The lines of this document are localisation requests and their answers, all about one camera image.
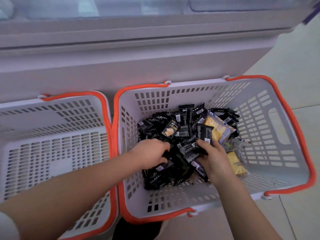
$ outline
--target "floor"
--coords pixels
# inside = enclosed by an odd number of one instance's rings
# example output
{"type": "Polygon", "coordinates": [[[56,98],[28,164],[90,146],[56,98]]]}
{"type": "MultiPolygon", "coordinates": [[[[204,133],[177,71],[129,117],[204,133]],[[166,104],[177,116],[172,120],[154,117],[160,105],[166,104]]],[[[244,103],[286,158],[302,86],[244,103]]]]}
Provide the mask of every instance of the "floor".
{"type": "MultiPolygon", "coordinates": [[[[273,78],[303,130],[313,163],[320,174],[320,15],[307,26],[281,35],[275,47],[246,75],[273,78]]],[[[320,185],[299,193],[260,200],[257,205],[283,240],[316,240],[320,235],[320,185]]],[[[169,221],[159,240],[233,239],[222,208],[169,221]]]]}

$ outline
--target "right arm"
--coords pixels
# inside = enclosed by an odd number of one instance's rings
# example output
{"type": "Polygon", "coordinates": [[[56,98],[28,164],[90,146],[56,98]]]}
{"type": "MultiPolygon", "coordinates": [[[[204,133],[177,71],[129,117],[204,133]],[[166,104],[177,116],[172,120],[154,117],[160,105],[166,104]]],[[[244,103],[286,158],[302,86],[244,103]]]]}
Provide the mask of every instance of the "right arm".
{"type": "Polygon", "coordinates": [[[217,141],[214,146],[202,140],[197,143],[208,153],[198,160],[218,190],[234,239],[282,240],[235,175],[224,148],[217,141]]]}

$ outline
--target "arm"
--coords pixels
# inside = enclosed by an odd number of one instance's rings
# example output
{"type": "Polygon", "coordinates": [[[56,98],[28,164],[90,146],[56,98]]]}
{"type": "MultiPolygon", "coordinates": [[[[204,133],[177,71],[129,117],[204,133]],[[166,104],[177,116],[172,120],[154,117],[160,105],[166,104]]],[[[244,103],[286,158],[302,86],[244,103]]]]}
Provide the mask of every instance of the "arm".
{"type": "Polygon", "coordinates": [[[234,174],[223,147],[214,141],[198,140],[208,156],[199,159],[210,181],[218,190],[226,218],[235,240],[281,240],[281,237],[257,207],[245,185],[234,174]]]}
{"type": "Polygon", "coordinates": [[[130,152],[54,177],[0,205],[15,222],[21,240],[57,239],[112,187],[133,173],[167,159],[170,144],[144,140],[130,152]]]}

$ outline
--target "shopping basket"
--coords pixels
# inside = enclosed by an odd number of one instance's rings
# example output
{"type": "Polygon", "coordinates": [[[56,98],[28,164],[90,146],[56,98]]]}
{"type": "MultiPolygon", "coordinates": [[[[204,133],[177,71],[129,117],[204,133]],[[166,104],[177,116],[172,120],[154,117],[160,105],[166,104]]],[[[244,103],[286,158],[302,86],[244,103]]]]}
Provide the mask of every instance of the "shopping basket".
{"type": "MultiPolygon", "coordinates": [[[[137,123],[155,112],[176,111],[179,105],[205,103],[206,108],[239,111],[240,137],[250,175],[243,183],[253,199],[287,194],[310,187],[316,173],[297,120],[276,84],[263,75],[126,87],[114,99],[112,151],[129,151],[138,141],[137,123]]],[[[220,206],[217,190],[202,180],[147,191],[141,172],[119,185],[120,211],[131,223],[164,221],[220,206]]]]}
{"type": "MultiPolygon", "coordinates": [[[[108,160],[110,130],[108,100],[97,91],[0,104],[0,202],[52,177],[108,160]]],[[[113,188],[60,239],[102,233],[117,215],[113,188]]]]}

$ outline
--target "yellow snack package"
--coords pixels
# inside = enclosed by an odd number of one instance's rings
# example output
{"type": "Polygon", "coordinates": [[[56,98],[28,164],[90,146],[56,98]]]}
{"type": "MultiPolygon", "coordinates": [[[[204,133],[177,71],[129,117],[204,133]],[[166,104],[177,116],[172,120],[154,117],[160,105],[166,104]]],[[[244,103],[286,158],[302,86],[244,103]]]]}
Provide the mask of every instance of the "yellow snack package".
{"type": "Polygon", "coordinates": [[[247,173],[246,169],[240,162],[235,152],[229,152],[227,155],[228,155],[231,167],[236,175],[242,176],[247,173]]]}
{"type": "Polygon", "coordinates": [[[205,119],[204,125],[212,126],[212,139],[218,141],[220,144],[225,139],[228,139],[231,133],[234,133],[235,129],[222,121],[217,115],[208,111],[208,116],[205,119]]]}

